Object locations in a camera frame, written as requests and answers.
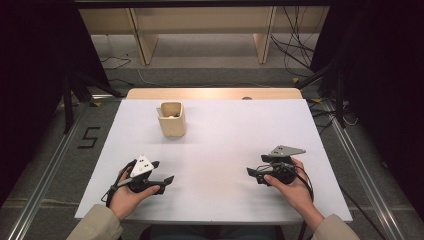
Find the cup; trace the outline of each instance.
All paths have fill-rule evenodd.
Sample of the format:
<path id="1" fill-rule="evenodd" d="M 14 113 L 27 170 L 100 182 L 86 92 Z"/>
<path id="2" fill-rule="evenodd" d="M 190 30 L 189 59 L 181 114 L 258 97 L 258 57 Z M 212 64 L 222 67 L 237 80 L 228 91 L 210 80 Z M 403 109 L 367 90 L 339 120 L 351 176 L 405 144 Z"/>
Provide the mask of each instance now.
<path id="1" fill-rule="evenodd" d="M 182 137 L 186 133 L 184 106 L 180 102 L 164 102 L 158 110 L 158 120 L 165 137 Z"/>

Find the finger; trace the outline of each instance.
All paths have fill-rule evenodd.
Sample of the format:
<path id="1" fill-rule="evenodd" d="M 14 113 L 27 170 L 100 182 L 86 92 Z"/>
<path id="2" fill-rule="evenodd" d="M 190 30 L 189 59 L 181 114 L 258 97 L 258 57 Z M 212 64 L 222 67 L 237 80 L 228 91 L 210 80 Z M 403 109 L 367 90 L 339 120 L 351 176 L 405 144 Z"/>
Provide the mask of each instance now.
<path id="1" fill-rule="evenodd" d="M 119 171 L 119 174 L 121 174 L 122 173 L 122 175 L 121 175 L 121 178 L 119 179 L 119 182 L 122 182 L 122 181 L 124 181 L 125 179 L 127 179 L 128 178 L 128 169 L 129 169 L 130 167 L 128 167 L 128 168 L 124 168 L 124 169 L 122 169 L 121 171 Z"/>
<path id="2" fill-rule="evenodd" d="M 140 193 L 137 193 L 137 199 L 139 201 L 143 201 L 144 199 L 154 195 L 157 191 L 159 191 L 159 189 L 160 189 L 159 185 L 149 187 L 148 189 L 146 189 L 146 190 L 144 190 Z"/>
<path id="3" fill-rule="evenodd" d="M 294 163 L 294 164 L 295 164 L 298 168 L 301 168 L 301 169 L 300 169 L 300 171 L 296 171 L 296 172 L 297 172 L 297 174 L 298 174 L 299 176 L 301 176 L 303 179 L 307 180 L 306 173 L 304 172 L 305 167 L 303 166 L 303 163 L 302 163 L 301 161 L 297 160 L 296 158 L 292 158 L 292 160 L 293 160 L 293 163 Z"/>
<path id="4" fill-rule="evenodd" d="M 296 166 L 301 167 L 301 168 L 303 168 L 303 169 L 304 169 L 304 167 L 303 167 L 303 162 L 301 162 L 301 161 L 297 160 L 296 158 L 292 158 L 292 161 L 293 161 L 293 163 L 294 163 Z"/>
<path id="5" fill-rule="evenodd" d="M 280 192 L 283 192 L 286 186 L 284 183 L 280 182 L 277 178 L 271 176 L 271 175 L 265 175 L 264 176 L 265 181 L 267 181 L 271 186 L 277 188 Z"/>

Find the person's left hand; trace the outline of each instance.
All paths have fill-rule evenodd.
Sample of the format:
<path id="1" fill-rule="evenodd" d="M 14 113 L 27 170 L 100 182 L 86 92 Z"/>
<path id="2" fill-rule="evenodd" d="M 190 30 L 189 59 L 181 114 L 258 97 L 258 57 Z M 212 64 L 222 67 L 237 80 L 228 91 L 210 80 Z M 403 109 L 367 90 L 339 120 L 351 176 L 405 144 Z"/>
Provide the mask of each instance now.
<path id="1" fill-rule="evenodd" d="M 128 168 L 121 170 L 124 171 L 124 174 L 122 174 L 119 182 L 127 178 L 127 170 Z M 128 186 L 120 187 L 113 195 L 109 208 L 115 213 L 119 220 L 122 221 L 134 212 L 135 208 L 141 201 L 155 194 L 159 189 L 160 187 L 156 185 L 149 187 L 143 192 L 134 193 L 128 188 Z"/>

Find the black curtain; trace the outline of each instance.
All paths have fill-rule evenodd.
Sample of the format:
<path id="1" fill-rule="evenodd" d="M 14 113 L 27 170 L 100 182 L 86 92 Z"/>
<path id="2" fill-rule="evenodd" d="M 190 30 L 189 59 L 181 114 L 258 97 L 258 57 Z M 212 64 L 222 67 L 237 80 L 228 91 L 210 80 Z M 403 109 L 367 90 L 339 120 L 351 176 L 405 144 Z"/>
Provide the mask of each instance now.
<path id="1" fill-rule="evenodd" d="M 0 205 L 33 158 L 66 74 L 84 72 L 109 86 L 79 11 L 64 4 L 71 2 L 0 3 Z"/>

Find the white table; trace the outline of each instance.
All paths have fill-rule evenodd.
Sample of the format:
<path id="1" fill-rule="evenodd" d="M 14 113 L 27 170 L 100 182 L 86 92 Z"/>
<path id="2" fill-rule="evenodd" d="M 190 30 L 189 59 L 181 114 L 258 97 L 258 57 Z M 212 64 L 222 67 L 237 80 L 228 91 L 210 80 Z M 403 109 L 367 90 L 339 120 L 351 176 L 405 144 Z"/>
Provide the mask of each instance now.
<path id="1" fill-rule="evenodd" d="M 302 221 L 280 193 L 248 176 L 261 154 L 277 145 L 306 150 L 296 156 L 309 174 L 324 216 L 352 221 L 305 100 L 178 100 L 187 133 L 162 135 L 156 107 L 169 100 L 123 100 L 75 215 L 100 201 L 119 169 L 144 153 L 160 161 L 150 180 L 175 175 L 164 195 L 143 201 L 127 219 L 155 224 L 289 224 Z"/>

